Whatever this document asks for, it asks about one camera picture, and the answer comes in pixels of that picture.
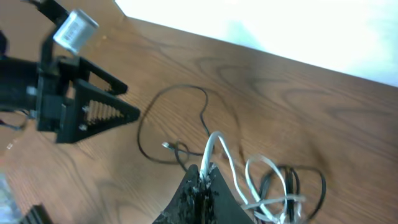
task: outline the tangled cable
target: tangled cable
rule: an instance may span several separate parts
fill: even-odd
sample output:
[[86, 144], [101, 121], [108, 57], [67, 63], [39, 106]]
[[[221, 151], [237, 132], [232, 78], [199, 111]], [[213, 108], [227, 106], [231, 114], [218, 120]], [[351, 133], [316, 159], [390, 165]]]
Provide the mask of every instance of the tangled cable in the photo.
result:
[[[194, 88], [197, 90], [202, 91], [205, 94], [205, 104], [203, 106], [203, 109], [200, 111], [200, 120], [201, 123], [205, 129], [206, 134], [209, 136], [209, 140], [206, 144], [206, 148], [204, 153], [195, 153], [195, 152], [190, 152], [188, 150], [187, 145], [185, 145], [184, 143], [177, 141], [176, 143], [172, 144], [169, 142], [164, 142], [163, 146], [166, 148], [169, 148], [170, 150], [172, 150], [174, 152], [176, 161], [163, 161], [160, 159], [156, 159], [153, 158], [151, 156], [149, 156], [148, 154], [145, 153], [145, 151], [142, 148], [141, 142], [140, 142], [140, 136], [141, 136], [141, 129], [142, 126], [144, 124], [144, 119], [146, 118], [149, 110], [153, 107], [154, 103], [156, 102], [156, 100], [163, 95], [164, 93], [176, 89], [176, 88]], [[265, 222], [272, 222], [272, 223], [277, 223], [277, 224], [284, 224], [287, 222], [290, 223], [297, 223], [297, 217], [301, 218], [300, 213], [301, 213], [301, 202], [305, 201], [305, 197], [300, 195], [300, 181], [299, 181], [299, 176], [296, 172], [296, 170], [310, 170], [312, 172], [316, 172], [320, 175], [321, 180], [322, 180], [322, 192], [321, 192], [321, 196], [320, 199], [317, 203], [317, 206], [315, 207], [314, 211], [311, 212], [309, 214], [309, 216], [307, 217], [307, 219], [304, 221], [304, 223], [308, 223], [310, 220], [312, 220], [315, 215], [318, 213], [319, 209], [321, 208], [323, 201], [325, 199], [325, 195], [326, 195], [326, 180], [324, 175], [316, 168], [313, 167], [307, 167], [307, 166], [288, 166], [288, 165], [275, 165], [270, 159], [268, 159], [265, 156], [262, 155], [258, 155], [258, 156], [252, 156], [246, 163], [246, 167], [245, 167], [245, 176], [246, 176], [246, 183], [250, 189], [250, 193], [253, 197], [253, 199], [256, 201], [255, 203], [249, 203], [248, 199], [246, 198], [246, 196], [242, 193], [239, 185], [238, 185], [238, 180], [236, 177], [236, 171], [235, 171], [235, 166], [234, 166], [234, 162], [233, 162], [233, 158], [231, 157], [231, 154], [229, 152], [227, 143], [224, 140], [223, 135], [219, 132], [219, 131], [215, 131], [210, 135], [210, 132], [205, 124], [205, 121], [203, 119], [203, 113], [206, 110], [206, 107], [208, 105], [208, 94], [206, 92], [206, 89], [199, 87], [199, 86], [195, 86], [195, 85], [188, 85], [188, 84], [181, 84], [181, 85], [174, 85], [174, 86], [170, 86], [166, 89], [161, 90], [160, 92], [158, 92], [158, 94], [155, 95], [155, 97], [151, 100], [151, 102], [149, 103], [149, 106], [147, 107], [147, 109], [143, 112], [142, 114], [142, 118], [139, 122], [139, 126], [138, 126], [138, 132], [137, 132], [137, 144], [138, 144], [138, 148], [140, 150], [140, 152], [142, 153], [142, 155], [144, 155], [146, 158], [148, 158], [151, 161], [154, 162], [159, 162], [162, 164], [180, 164], [180, 166], [187, 171], [187, 168], [185, 167], [185, 163], [188, 160], [189, 155], [194, 155], [194, 156], [203, 156], [202, 162], [201, 162], [201, 168], [200, 168], [200, 178], [202, 181], [210, 181], [208, 178], [208, 174], [209, 174], [209, 165], [210, 165], [210, 159], [211, 159], [211, 155], [213, 152], [213, 148], [215, 145], [215, 142], [217, 139], [220, 140], [223, 149], [229, 159], [229, 164], [231, 166], [231, 170], [232, 170], [232, 175], [233, 175], [233, 180], [234, 180], [234, 185], [236, 187], [236, 190], [238, 191], [239, 196], [242, 198], [244, 205], [242, 205], [242, 209], [253, 209], [254, 210], [254, 216], [257, 218], [258, 221], [261, 221], [262, 223]], [[187, 158], [182, 161], [179, 154], [184, 153], [187, 155]], [[251, 180], [251, 176], [249, 173], [249, 166], [251, 163], [253, 163], [254, 161], [262, 161], [265, 162], [266, 164], [268, 164], [272, 170], [266, 174], [264, 174], [262, 181], [261, 181], [261, 186], [260, 189], [257, 190], [256, 187], [254, 186], [252, 180]], [[282, 173], [280, 172], [280, 170], [285, 170], [285, 179], [282, 175]], [[267, 197], [268, 194], [268, 190], [269, 190], [269, 186], [271, 184], [271, 178], [272, 176], [276, 174], [278, 176], [278, 178], [281, 180], [282, 182], [282, 186], [284, 189], [284, 196], [283, 197], [279, 197], [279, 198], [273, 198], [273, 199], [264, 199]], [[293, 177], [295, 179], [295, 186], [296, 186], [296, 191], [295, 193], [293, 192], [293, 187], [294, 187], [294, 183], [293, 183]], [[266, 205], [272, 204], [272, 203], [278, 203], [278, 202], [282, 202], [284, 207], [282, 209], [282, 211], [278, 214], [273, 214], [267, 207]]]

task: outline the black 3d-printed part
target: black 3d-printed part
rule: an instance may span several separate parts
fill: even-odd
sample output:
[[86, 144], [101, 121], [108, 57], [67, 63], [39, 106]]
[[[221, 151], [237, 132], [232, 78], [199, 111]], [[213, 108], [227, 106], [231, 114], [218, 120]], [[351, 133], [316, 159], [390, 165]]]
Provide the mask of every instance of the black 3d-printed part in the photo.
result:
[[34, 205], [19, 224], [53, 224], [43, 205]]
[[140, 111], [83, 80], [75, 80], [73, 103], [63, 106], [57, 143], [73, 143], [138, 119]]

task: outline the metal cylinder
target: metal cylinder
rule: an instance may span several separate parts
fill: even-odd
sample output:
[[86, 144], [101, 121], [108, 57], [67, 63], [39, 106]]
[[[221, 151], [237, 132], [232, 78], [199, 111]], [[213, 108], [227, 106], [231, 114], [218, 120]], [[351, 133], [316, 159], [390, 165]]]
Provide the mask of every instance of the metal cylinder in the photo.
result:
[[0, 110], [35, 110], [37, 63], [0, 59]]

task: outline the wood grain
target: wood grain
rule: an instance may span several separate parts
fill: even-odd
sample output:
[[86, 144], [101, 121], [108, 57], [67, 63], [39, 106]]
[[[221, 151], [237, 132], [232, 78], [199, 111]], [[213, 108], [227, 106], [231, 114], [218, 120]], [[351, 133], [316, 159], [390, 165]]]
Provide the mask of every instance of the wood grain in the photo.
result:
[[[398, 219], [396, 88], [133, 19], [123, 20], [86, 57], [126, 82], [129, 91], [122, 99], [142, 110], [173, 84], [216, 90], [222, 99], [210, 94], [205, 121], [211, 131], [224, 132], [240, 173], [243, 161], [259, 153], [325, 173], [328, 192], [314, 223]], [[163, 96], [145, 122], [144, 149], [172, 159], [160, 144], [182, 139], [192, 151], [202, 151], [203, 103], [197, 90]], [[183, 171], [145, 160], [136, 129], [134, 123], [75, 145], [54, 145], [51, 134], [30, 126], [6, 157], [22, 210], [43, 203], [62, 224], [151, 223]], [[214, 158], [236, 195], [220, 148]], [[200, 158], [190, 162], [199, 164]], [[256, 164], [251, 170], [258, 180], [267, 169]], [[320, 181], [310, 173], [300, 176], [308, 213]]]

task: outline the black device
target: black device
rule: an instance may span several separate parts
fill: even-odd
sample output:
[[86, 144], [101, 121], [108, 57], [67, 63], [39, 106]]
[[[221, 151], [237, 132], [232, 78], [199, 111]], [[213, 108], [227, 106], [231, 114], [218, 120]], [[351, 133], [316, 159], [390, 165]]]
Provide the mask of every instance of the black device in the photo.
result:
[[[44, 40], [39, 62], [6, 56], [7, 39], [0, 31], [0, 110], [28, 111], [38, 131], [56, 132], [57, 143], [73, 143], [138, 119], [140, 111], [116, 98], [127, 85], [89, 60], [53, 56], [54, 34], [68, 12], [54, 0], [29, 1], [55, 28]], [[109, 88], [89, 83], [96, 75]], [[75, 95], [67, 96], [73, 84]]]

